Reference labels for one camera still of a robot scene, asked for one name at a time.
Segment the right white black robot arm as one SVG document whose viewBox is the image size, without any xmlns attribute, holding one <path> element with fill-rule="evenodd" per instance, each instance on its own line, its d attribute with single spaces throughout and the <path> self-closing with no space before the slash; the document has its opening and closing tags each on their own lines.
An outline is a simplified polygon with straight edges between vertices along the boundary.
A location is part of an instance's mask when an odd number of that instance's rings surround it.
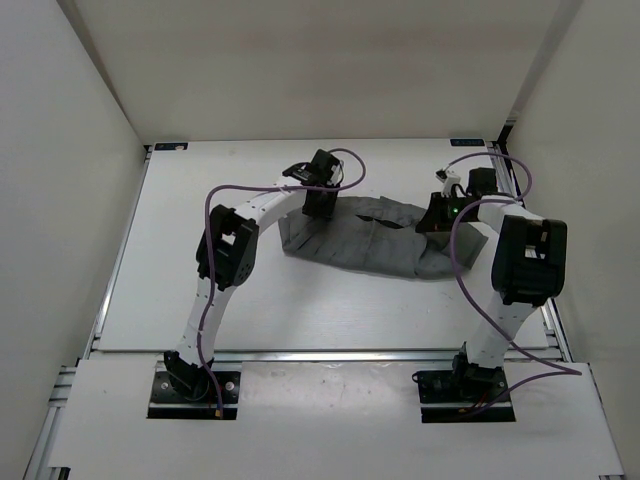
<svg viewBox="0 0 640 480">
<path fill-rule="evenodd" d="M 448 241 L 453 271 L 463 270 L 464 227 L 480 222 L 498 235 L 487 306 L 478 306 L 481 325 L 454 357 L 448 371 L 426 372 L 421 387 L 438 397 L 491 398 L 505 386 L 504 357 L 524 321 L 564 286 L 567 233 L 564 222 L 535 215 L 518 201 L 499 193 L 496 173 L 477 168 L 469 185 L 449 169 L 437 171 L 440 192 L 431 196 L 419 233 L 442 234 Z"/>
</svg>

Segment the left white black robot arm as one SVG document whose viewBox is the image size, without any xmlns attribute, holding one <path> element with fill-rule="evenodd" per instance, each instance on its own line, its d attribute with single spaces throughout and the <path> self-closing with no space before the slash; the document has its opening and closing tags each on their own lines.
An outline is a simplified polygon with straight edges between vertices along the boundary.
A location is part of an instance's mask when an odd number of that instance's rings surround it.
<svg viewBox="0 0 640 480">
<path fill-rule="evenodd" d="M 196 297 L 176 348 L 164 353 L 170 384 L 186 401 L 222 402 L 220 382 L 212 371 L 215 338 L 231 295 L 254 269 L 260 235 L 297 209 L 313 219 L 328 218 L 340 191 L 342 172 L 343 162 L 334 152 L 319 149 L 311 161 L 288 167 L 269 187 L 221 185 L 213 189 L 213 193 L 238 190 L 253 194 L 235 207 L 213 206 L 213 194 L 207 195 L 205 226 L 196 251 Z"/>
</svg>

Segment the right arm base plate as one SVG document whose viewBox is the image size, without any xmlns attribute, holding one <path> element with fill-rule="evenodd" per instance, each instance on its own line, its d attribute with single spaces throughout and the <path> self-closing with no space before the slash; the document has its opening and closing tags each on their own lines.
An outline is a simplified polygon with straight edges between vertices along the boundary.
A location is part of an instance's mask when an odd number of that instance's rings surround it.
<svg viewBox="0 0 640 480">
<path fill-rule="evenodd" d="M 416 371 L 412 380 L 423 424 L 516 421 L 502 367 L 479 367 L 459 354 L 450 369 Z"/>
</svg>

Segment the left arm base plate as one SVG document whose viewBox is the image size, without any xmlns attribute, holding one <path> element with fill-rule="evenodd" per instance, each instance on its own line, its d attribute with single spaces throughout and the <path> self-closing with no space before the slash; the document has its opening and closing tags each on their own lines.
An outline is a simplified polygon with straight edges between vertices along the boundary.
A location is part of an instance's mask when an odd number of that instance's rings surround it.
<svg viewBox="0 0 640 480">
<path fill-rule="evenodd" d="M 207 373 L 197 380 L 194 390 L 179 387 L 179 381 L 166 368 L 158 364 L 153 375 L 147 418 L 154 420 L 225 420 L 237 418 L 241 391 L 241 372 L 214 371 L 221 388 L 222 410 L 218 408 L 218 395 Z"/>
</svg>

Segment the grey pleated skirt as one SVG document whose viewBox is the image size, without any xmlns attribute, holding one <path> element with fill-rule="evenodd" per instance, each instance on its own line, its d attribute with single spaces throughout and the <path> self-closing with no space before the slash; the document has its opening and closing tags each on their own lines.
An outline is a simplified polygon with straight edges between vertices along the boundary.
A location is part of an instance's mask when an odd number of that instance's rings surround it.
<svg viewBox="0 0 640 480">
<path fill-rule="evenodd" d="M 285 254 L 344 270 L 427 281 L 454 276 L 448 232 L 415 231 L 426 210 L 386 197 L 337 199 L 331 219 L 278 221 Z"/>
</svg>

